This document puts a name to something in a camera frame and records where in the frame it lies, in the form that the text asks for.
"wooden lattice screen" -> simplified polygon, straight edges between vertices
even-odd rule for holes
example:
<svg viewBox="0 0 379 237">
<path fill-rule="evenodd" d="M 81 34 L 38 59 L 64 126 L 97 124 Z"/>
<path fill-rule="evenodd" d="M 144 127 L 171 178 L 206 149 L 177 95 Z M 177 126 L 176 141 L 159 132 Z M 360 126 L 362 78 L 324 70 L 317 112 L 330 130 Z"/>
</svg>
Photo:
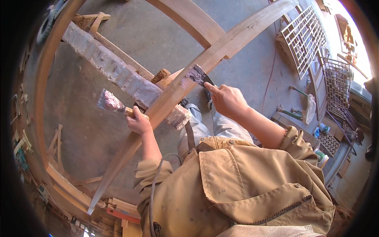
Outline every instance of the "wooden lattice screen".
<svg viewBox="0 0 379 237">
<path fill-rule="evenodd" d="M 325 76 L 327 109 L 344 121 L 349 108 L 352 71 L 349 64 L 334 59 L 321 57 L 321 63 Z"/>
<path fill-rule="evenodd" d="M 305 9 L 280 33 L 292 53 L 301 80 L 314 60 L 319 47 L 326 45 L 324 30 L 312 6 Z"/>
</svg>

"electric cord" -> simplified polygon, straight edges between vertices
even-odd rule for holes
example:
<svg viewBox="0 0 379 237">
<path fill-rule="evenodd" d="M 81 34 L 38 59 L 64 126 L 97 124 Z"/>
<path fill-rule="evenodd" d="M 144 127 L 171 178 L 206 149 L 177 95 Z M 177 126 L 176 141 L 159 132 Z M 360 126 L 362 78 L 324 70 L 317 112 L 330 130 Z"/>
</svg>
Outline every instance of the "electric cord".
<svg viewBox="0 0 379 237">
<path fill-rule="evenodd" d="M 179 159 L 179 166 L 182 165 L 182 161 L 180 160 L 179 156 L 177 154 L 174 154 L 174 153 L 168 153 L 166 154 L 161 162 L 159 163 L 159 166 L 158 166 L 158 171 L 155 175 L 155 178 L 154 178 L 154 181 L 153 181 L 153 184 L 151 185 L 151 193 L 150 193 L 150 204 L 149 204 L 149 224 L 150 224 L 150 236 L 151 237 L 157 237 L 156 234 L 155 234 L 155 231 L 154 231 L 154 223 L 153 223 L 153 197 L 154 197 L 154 190 L 155 190 L 155 183 L 157 182 L 157 179 L 158 179 L 158 175 L 159 175 L 159 172 L 161 171 L 161 168 L 162 168 L 162 164 L 163 164 L 163 161 L 166 157 L 168 157 L 169 155 L 174 155 L 176 156 L 178 159 Z M 156 224 L 156 230 L 160 230 L 160 226 L 158 225 L 158 223 Z"/>
<path fill-rule="evenodd" d="M 275 37 L 276 37 L 276 24 L 274 22 L 274 27 L 275 27 Z M 265 106 L 265 100 L 266 100 L 266 94 L 267 94 L 267 89 L 268 89 L 268 86 L 270 85 L 270 81 L 271 81 L 271 77 L 273 75 L 273 71 L 274 71 L 274 65 L 275 65 L 275 58 L 276 58 L 276 45 L 275 45 L 275 54 L 274 54 L 274 61 L 273 61 L 273 67 L 271 68 L 271 74 L 270 74 L 270 78 L 268 79 L 268 83 L 267 83 L 267 87 L 266 87 L 266 92 L 265 92 L 265 96 L 263 97 L 263 103 L 262 103 L 262 115 L 264 116 L 263 114 L 263 109 L 264 109 L 264 106 Z"/>
</svg>

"sleeve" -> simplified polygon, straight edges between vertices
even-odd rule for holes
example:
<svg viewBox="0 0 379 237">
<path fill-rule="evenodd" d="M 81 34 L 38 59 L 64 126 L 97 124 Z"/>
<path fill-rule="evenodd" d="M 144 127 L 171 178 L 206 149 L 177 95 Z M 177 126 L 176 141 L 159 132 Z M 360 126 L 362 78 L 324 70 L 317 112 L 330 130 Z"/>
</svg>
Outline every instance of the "sleeve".
<svg viewBox="0 0 379 237">
<path fill-rule="evenodd" d="M 295 160 L 305 160 L 317 166 L 317 155 L 313 152 L 310 143 L 303 140 L 302 130 L 298 131 L 293 126 L 287 126 L 279 149 L 288 152 Z"/>
<path fill-rule="evenodd" d="M 150 201 L 151 185 L 153 184 L 155 174 L 158 171 L 161 160 L 148 159 L 137 164 L 135 170 L 134 189 L 139 192 L 141 202 L 137 206 L 137 211 L 141 215 L 141 226 L 144 226 L 144 220 L 147 214 L 147 207 Z M 170 162 L 163 161 L 161 171 L 159 172 L 157 183 L 155 184 L 155 192 L 160 183 L 162 183 L 173 170 Z"/>
</svg>

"tan jacket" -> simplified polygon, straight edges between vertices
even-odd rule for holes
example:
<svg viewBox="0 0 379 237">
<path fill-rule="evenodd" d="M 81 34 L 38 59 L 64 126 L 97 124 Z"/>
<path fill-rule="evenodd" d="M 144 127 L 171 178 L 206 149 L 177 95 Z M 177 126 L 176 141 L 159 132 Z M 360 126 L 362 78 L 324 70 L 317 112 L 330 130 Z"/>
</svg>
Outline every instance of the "tan jacket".
<svg viewBox="0 0 379 237">
<path fill-rule="evenodd" d="M 302 135 L 287 127 L 280 150 L 207 137 L 203 142 L 216 150 L 196 154 L 192 149 L 175 172 L 164 161 L 153 206 L 161 236 L 217 236 L 234 224 L 311 224 L 314 232 L 326 234 L 335 208 L 317 156 Z M 136 169 L 144 236 L 150 236 L 148 205 L 159 162 L 144 160 Z"/>
</svg>

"tire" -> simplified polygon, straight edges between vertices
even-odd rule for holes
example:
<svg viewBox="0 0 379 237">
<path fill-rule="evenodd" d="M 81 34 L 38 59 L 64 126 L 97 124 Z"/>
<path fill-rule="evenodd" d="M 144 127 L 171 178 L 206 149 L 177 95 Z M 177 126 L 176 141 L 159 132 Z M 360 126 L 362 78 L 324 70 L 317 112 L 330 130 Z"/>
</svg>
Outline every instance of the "tire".
<svg viewBox="0 0 379 237">
<path fill-rule="evenodd" d="M 37 34 L 37 44 L 40 44 L 46 39 L 51 29 L 53 28 L 53 24 L 55 22 L 55 15 L 57 13 L 57 10 L 52 9 L 49 13 L 49 15 L 45 18 L 44 22 L 42 23 L 41 27 L 38 30 Z"/>
</svg>

